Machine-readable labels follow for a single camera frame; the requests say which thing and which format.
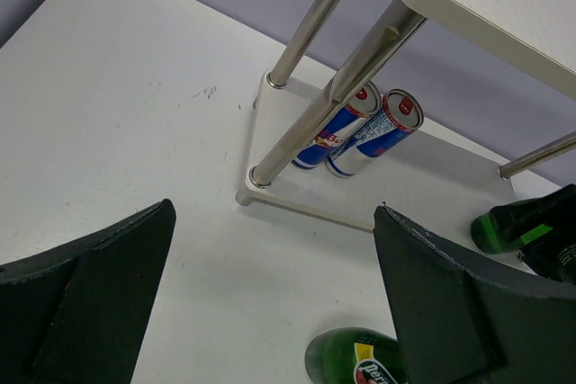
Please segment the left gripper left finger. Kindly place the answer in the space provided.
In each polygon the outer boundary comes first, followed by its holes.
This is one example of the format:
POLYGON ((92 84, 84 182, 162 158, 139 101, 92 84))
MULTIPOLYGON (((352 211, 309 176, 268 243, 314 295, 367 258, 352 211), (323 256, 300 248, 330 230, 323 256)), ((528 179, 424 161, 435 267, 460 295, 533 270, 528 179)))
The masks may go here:
POLYGON ((176 225, 164 199, 1 266, 3 383, 129 383, 176 225))

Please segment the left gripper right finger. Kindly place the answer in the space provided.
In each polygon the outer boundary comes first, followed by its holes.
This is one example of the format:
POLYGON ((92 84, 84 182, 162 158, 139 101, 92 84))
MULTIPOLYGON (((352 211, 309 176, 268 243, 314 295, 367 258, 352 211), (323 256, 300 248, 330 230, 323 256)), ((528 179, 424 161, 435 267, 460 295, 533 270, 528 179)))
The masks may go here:
POLYGON ((374 240, 410 383, 573 383, 575 288, 380 206, 374 240))

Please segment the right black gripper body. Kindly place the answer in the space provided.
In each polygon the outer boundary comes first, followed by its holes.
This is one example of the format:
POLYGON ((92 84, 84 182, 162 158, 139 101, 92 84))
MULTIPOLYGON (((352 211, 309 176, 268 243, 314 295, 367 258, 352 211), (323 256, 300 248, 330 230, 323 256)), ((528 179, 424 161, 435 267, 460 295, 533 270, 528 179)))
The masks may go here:
POLYGON ((536 274, 555 281, 575 283, 575 185, 569 184, 543 197, 556 206, 553 230, 515 251, 536 274))

